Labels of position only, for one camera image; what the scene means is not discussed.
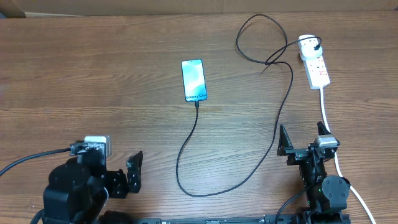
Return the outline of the white power strip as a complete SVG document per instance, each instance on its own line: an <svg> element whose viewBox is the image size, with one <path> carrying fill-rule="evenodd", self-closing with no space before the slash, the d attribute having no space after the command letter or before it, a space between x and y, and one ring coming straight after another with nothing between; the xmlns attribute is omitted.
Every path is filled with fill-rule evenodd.
<svg viewBox="0 0 398 224"><path fill-rule="evenodd" d="M330 84L330 77L322 56L305 60L303 64L312 90L319 90Z"/></svg>

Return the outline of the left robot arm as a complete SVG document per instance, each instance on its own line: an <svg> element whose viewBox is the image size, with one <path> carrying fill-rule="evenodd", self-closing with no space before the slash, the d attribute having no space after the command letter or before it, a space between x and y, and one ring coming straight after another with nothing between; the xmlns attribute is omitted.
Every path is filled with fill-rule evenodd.
<svg viewBox="0 0 398 224"><path fill-rule="evenodd" d="M142 152L129 157L125 174L121 169L108 171L103 152L86 152L69 159L50 173L43 194L44 209L31 222L134 223L126 213L100 212L110 198L126 198L140 191L142 160Z"/></svg>

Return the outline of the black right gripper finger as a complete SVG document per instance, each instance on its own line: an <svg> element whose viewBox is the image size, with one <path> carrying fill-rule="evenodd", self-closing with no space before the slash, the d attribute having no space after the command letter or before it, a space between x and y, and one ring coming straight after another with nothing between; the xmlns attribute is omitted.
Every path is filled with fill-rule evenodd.
<svg viewBox="0 0 398 224"><path fill-rule="evenodd" d="M287 134L283 124L279 126L279 144L277 148L278 156L287 156L294 150L293 144Z"/></svg>
<svg viewBox="0 0 398 224"><path fill-rule="evenodd" d="M320 136L322 136L322 135L330 135L331 134L331 132L329 132L329 130L326 128L326 126L321 121L319 121L317 123L317 128L318 128L318 134Z"/></svg>

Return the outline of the Samsung Galaxy smartphone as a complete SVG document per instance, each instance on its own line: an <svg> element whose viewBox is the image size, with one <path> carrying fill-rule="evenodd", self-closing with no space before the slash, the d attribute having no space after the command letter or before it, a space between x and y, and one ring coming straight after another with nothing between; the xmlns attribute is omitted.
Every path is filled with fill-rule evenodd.
<svg viewBox="0 0 398 224"><path fill-rule="evenodd" d="M181 62L185 101L203 101L208 98L202 59Z"/></svg>

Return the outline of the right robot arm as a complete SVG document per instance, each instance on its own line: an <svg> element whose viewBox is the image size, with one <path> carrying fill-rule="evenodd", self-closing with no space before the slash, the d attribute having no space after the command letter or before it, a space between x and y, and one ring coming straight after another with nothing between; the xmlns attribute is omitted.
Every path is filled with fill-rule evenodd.
<svg viewBox="0 0 398 224"><path fill-rule="evenodd" d="M280 125L278 156L287 157L288 166L299 166L304 189L288 199L275 215L275 223L350 223L348 215L342 213L347 208L347 198L351 184L338 175L328 175L324 163L335 157L340 145L331 132L320 121L317 123L318 136L306 148L296 149L283 125ZM290 217L280 215L284 208L301 197L307 196L307 207L299 208Z"/></svg>

